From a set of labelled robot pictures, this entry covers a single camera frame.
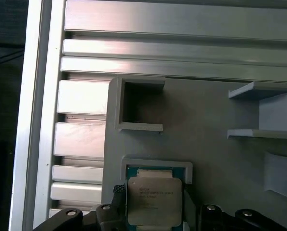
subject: black cable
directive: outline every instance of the black cable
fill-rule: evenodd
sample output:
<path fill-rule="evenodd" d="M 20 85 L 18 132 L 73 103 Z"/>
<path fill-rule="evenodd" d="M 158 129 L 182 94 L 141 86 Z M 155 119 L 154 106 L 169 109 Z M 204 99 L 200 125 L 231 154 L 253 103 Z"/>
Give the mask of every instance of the black cable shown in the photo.
<path fill-rule="evenodd" d="M 6 63 L 6 62 L 8 62 L 8 61 L 11 61 L 11 60 L 13 60 L 13 59 L 17 59 L 17 58 L 22 57 L 22 56 L 24 56 L 24 54 L 20 54 L 20 55 L 15 56 L 15 57 L 13 57 L 13 58 L 11 58 L 11 59 L 4 60 L 4 61 L 0 62 L 0 64 Z"/>
<path fill-rule="evenodd" d="M 24 44 L 11 44 L 11 43 L 3 43 L 0 42 L 0 47 L 1 48 L 14 48 L 14 49 L 19 49 L 19 48 L 25 48 Z"/>
<path fill-rule="evenodd" d="M 6 58 L 6 57 L 9 57 L 9 56 L 12 56 L 14 54 L 21 53 L 21 52 L 24 52 L 24 50 L 16 51 L 16 52 L 13 52 L 11 54 L 7 54 L 7 55 L 4 55 L 4 56 L 1 56 L 0 59 Z"/>

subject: gray plastic bracket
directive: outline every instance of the gray plastic bracket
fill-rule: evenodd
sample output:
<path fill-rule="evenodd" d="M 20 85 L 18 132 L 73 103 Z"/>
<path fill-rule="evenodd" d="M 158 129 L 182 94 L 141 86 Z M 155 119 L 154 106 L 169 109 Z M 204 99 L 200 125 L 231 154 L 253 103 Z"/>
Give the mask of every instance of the gray plastic bracket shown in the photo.
<path fill-rule="evenodd" d="M 228 130 L 227 137 L 287 139 L 287 84 L 252 82 L 229 91 L 229 99 L 251 100 L 259 105 L 255 129 Z"/>
<path fill-rule="evenodd" d="M 165 77 L 157 76 L 118 76 L 115 129 L 163 131 L 162 124 L 137 121 L 136 99 L 144 98 L 146 94 L 160 94 L 165 85 Z"/>
<path fill-rule="evenodd" d="M 153 159 L 137 159 L 123 158 L 121 162 L 121 180 L 126 180 L 126 170 L 129 166 L 155 166 L 155 167 L 182 167 L 185 169 L 185 183 L 192 184 L 193 182 L 193 164 L 191 162 L 182 161 L 166 161 Z"/>
<path fill-rule="evenodd" d="M 264 188 L 287 197 L 287 157 L 265 154 Z"/>

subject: gray plastic surface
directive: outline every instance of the gray plastic surface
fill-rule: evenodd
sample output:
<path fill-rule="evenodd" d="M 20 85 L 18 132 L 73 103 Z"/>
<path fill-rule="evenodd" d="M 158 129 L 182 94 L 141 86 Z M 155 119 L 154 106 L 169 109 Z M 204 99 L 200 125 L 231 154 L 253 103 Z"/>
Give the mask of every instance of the gray plastic surface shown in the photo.
<path fill-rule="evenodd" d="M 287 197 L 287 157 L 266 153 L 264 187 Z"/>
<path fill-rule="evenodd" d="M 162 133 L 115 129 L 117 79 L 109 86 L 102 203 L 110 202 L 124 156 L 193 163 L 197 200 L 234 215 L 259 211 L 287 227 L 287 198 L 264 188 L 265 152 L 284 153 L 287 140 L 227 139 L 228 129 L 258 129 L 259 102 L 235 101 L 228 91 L 244 83 L 166 79 L 163 94 L 139 105 L 161 121 Z"/>

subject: metal pin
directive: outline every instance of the metal pin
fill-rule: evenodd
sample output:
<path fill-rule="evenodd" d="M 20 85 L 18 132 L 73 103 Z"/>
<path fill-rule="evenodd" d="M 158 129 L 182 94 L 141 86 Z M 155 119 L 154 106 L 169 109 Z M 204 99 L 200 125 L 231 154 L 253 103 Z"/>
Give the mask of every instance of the metal pin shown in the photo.
<path fill-rule="evenodd" d="M 213 211 L 213 210 L 215 210 L 215 207 L 212 206 L 212 205 L 208 205 L 208 206 L 207 206 L 207 210 Z"/>
<path fill-rule="evenodd" d="M 249 212 L 249 211 L 243 211 L 242 214 L 246 217 L 251 217 L 252 216 L 252 213 Z"/>
<path fill-rule="evenodd" d="M 102 207 L 102 209 L 103 209 L 103 210 L 109 210 L 109 209 L 110 209 L 110 206 L 105 205 L 105 206 Z"/>
<path fill-rule="evenodd" d="M 76 212 L 73 211 L 73 210 L 71 210 L 71 211 L 68 211 L 66 214 L 67 214 L 68 216 L 72 216 L 72 215 L 75 215 Z"/>

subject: gray plastic shelf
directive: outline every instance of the gray plastic shelf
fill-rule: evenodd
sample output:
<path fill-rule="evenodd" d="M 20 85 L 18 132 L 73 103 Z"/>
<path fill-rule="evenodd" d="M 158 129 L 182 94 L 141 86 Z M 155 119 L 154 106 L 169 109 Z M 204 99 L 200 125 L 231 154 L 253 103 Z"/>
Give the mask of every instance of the gray plastic shelf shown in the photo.
<path fill-rule="evenodd" d="M 252 82 L 229 91 L 228 97 L 237 100 L 236 103 L 249 101 L 259 108 L 259 122 L 254 125 L 256 129 L 228 130 L 228 138 L 287 139 L 287 84 Z"/>

